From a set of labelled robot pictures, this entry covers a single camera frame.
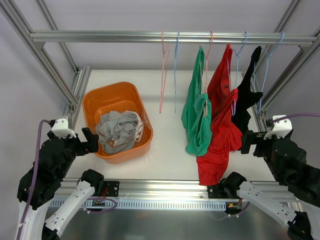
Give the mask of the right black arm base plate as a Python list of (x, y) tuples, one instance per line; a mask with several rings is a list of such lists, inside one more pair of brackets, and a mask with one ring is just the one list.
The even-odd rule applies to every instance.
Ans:
[(229, 179), (224, 178), (216, 185), (210, 185), (207, 187), (207, 193), (209, 199), (239, 199), (237, 190), (240, 189), (240, 185), (244, 182), (244, 179)]

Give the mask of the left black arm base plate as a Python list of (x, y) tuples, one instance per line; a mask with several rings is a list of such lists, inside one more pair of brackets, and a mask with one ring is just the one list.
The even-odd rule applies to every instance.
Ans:
[(120, 182), (114, 180), (105, 180), (102, 187), (102, 197), (118, 197)]

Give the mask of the grey shirt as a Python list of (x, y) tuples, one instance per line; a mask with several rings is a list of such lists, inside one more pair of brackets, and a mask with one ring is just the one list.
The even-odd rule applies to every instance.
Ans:
[(130, 150), (136, 142), (136, 130), (140, 123), (132, 111), (110, 111), (100, 117), (96, 133), (103, 151), (108, 155)]

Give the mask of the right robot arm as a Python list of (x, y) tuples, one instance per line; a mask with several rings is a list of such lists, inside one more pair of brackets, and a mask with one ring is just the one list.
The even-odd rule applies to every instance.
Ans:
[(287, 207), (260, 191), (249, 180), (232, 172), (222, 181), (223, 193), (228, 198), (239, 197), (253, 204), (287, 230), (292, 240), (320, 238), (320, 170), (307, 164), (307, 152), (298, 147), (287, 134), (277, 137), (266, 132), (247, 131), (242, 137), (242, 154), (262, 157), (276, 182), (300, 200), (303, 211)]

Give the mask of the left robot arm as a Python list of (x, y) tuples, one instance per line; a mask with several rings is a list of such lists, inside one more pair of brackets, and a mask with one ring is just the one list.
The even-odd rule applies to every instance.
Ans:
[(85, 127), (86, 138), (65, 138), (48, 132), (49, 139), (36, 146), (33, 167), (20, 179), (17, 198), (19, 219), (16, 232), (18, 240), (58, 240), (80, 207), (91, 196), (99, 196), (104, 190), (104, 176), (88, 169), (83, 172), (71, 195), (49, 218), (48, 208), (56, 191), (76, 157), (96, 153), (99, 137)]

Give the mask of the pink wire hanger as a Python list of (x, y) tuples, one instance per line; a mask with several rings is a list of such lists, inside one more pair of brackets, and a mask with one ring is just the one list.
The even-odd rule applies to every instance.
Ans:
[(161, 86), (160, 86), (160, 102), (159, 102), (159, 113), (162, 113), (164, 94), (165, 94), (165, 85), (167, 78), (166, 63), (170, 54), (170, 44), (165, 43), (165, 33), (161, 32), (161, 45), (162, 45), (162, 69), (161, 69)]

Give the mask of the white tank top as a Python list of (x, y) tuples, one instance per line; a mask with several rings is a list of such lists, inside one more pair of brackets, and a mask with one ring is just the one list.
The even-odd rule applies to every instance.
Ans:
[(132, 140), (134, 143), (140, 142), (144, 123), (138, 113), (129, 110), (122, 113), (111, 111), (109, 120), (115, 121), (115, 127), (110, 131), (114, 149), (122, 144), (128, 146)]

